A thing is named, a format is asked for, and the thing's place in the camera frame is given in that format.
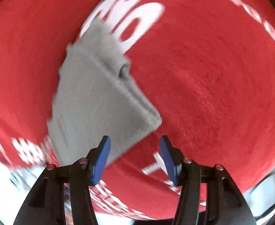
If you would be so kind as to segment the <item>grey knit sweater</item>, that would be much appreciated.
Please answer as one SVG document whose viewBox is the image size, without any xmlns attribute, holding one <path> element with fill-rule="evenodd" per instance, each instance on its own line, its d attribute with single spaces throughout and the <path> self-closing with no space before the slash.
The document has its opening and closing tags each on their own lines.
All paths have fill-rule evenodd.
<svg viewBox="0 0 275 225">
<path fill-rule="evenodd" d="M 60 165 L 110 137 L 112 163 L 159 128 L 158 110 L 130 74 L 130 61 L 99 19 L 67 48 L 48 132 Z"/>
</svg>

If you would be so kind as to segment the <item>white floral crumpled quilt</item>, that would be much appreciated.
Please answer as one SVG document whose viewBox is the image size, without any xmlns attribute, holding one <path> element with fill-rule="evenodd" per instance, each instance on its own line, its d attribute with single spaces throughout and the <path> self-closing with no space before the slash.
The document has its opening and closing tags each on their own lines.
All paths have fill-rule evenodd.
<svg viewBox="0 0 275 225">
<path fill-rule="evenodd" d="M 10 171 L 10 181 L 18 189 L 29 191 L 46 166 L 16 168 Z"/>
</svg>

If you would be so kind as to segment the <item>red printed bed blanket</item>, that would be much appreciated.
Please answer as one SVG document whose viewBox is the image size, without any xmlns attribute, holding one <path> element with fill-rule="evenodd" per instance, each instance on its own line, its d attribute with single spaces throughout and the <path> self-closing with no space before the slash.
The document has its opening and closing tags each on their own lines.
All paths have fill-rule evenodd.
<svg viewBox="0 0 275 225">
<path fill-rule="evenodd" d="M 181 188 L 159 151 L 167 135 L 201 165 L 223 164 L 239 189 L 275 166 L 275 9 L 268 0 L 101 0 L 99 19 L 158 110 L 157 130 L 105 169 L 94 209 L 135 219 L 175 215 Z"/>
</svg>

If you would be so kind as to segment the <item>red printed pillow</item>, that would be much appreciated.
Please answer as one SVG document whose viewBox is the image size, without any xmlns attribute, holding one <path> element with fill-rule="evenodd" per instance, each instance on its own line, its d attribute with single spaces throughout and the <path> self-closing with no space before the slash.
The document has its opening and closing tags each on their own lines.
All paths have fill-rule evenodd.
<svg viewBox="0 0 275 225">
<path fill-rule="evenodd" d="M 0 162 L 46 162 L 47 120 L 66 47 L 101 0 L 0 1 Z"/>
</svg>

